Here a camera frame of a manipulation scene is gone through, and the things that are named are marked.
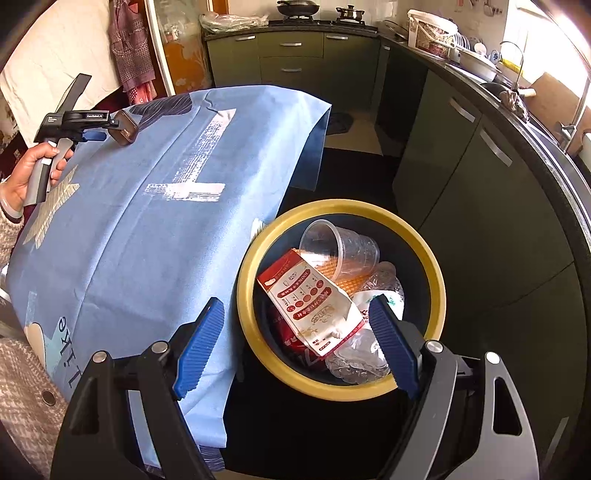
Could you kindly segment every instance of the human hand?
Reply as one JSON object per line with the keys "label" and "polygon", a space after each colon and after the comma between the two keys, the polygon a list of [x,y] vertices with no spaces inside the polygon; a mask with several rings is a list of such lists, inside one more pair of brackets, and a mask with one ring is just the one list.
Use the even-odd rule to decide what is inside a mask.
{"label": "human hand", "polygon": [[[29,148],[25,154],[18,161],[14,167],[11,175],[2,184],[4,190],[4,198],[14,210],[19,212],[22,210],[22,204],[27,196],[27,186],[31,173],[33,173],[33,167],[35,162],[43,157],[53,158],[59,152],[58,149],[52,147],[49,143],[40,143],[35,147]],[[64,159],[60,160],[56,169],[51,172],[51,185],[56,185],[60,180],[61,172],[66,168],[66,160],[70,158],[74,152],[68,150]]]}

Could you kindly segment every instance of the plastic bucket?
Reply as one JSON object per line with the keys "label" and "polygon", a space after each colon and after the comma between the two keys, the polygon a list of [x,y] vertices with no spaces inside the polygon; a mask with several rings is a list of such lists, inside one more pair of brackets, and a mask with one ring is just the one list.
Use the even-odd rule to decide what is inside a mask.
{"label": "plastic bucket", "polygon": [[302,234],[318,219],[376,240],[380,260],[392,262],[404,289],[402,319],[413,322],[425,339],[439,339],[446,312],[446,297],[439,265],[422,237],[404,220],[369,203],[321,200],[299,206],[276,218],[246,252],[238,275],[236,299],[242,330],[259,361],[292,388],[333,401],[367,400],[396,388],[392,375],[363,385],[350,385],[329,372],[315,372],[291,360],[270,329],[267,310],[271,300],[256,282],[289,248],[298,248]]}
{"label": "plastic bucket", "polygon": [[419,10],[408,11],[408,46],[447,60],[457,25]]}

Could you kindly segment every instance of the drawer handle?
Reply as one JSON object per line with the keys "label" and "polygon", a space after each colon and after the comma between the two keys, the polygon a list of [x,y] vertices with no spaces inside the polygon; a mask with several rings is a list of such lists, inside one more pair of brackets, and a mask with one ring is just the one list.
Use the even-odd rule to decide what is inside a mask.
{"label": "drawer handle", "polygon": [[476,120],[476,117],[474,115],[472,115],[468,110],[462,108],[460,106],[460,104],[458,102],[456,102],[453,98],[449,99],[449,104],[452,106],[452,108],[459,113],[462,117],[464,117],[466,120],[468,120],[471,124],[474,123],[474,120]]}
{"label": "drawer handle", "polygon": [[482,137],[486,145],[488,145],[488,147],[492,150],[492,152],[499,158],[499,160],[501,160],[505,165],[510,167],[513,163],[513,160],[511,160],[505,152],[503,152],[499,147],[496,146],[496,143],[493,142],[492,138],[489,137],[489,135],[484,130],[480,131],[480,136]]}

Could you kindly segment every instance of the window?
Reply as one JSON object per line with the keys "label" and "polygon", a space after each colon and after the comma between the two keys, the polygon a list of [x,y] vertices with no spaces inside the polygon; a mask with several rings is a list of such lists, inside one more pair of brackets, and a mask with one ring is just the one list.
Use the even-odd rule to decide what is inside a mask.
{"label": "window", "polygon": [[[562,25],[570,34],[578,34],[570,23]],[[587,71],[583,60],[558,25],[546,17],[530,0],[509,0],[505,40],[517,43],[525,51],[523,77],[536,81],[544,72],[565,84],[578,97],[583,93]],[[512,70],[519,65],[521,54],[510,44],[504,44],[504,65]]]}

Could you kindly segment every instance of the yellow trash can rim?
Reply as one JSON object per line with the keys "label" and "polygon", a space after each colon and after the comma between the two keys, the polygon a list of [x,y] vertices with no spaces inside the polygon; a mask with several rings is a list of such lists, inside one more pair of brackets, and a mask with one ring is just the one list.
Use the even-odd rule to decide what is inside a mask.
{"label": "yellow trash can rim", "polygon": [[332,401],[358,401],[379,397],[396,388],[392,374],[362,385],[330,385],[302,375],[285,364],[267,344],[259,330],[254,310],[256,273],[273,243],[289,228],[307,219],[322,215],[350,214],[365,217],[390,228],[415,252],[429,285],[431,312],[425,339],[439,340],[446,312],[446,296],[441,269],[425,240],[407,222],[393,213],[357,200],[331,199],[306,203],[277,217],[253,241],[246,252],[238,275],[236,300],[238,316],[246,341],[259,361],[275,377],[295,390],[312,397]]}

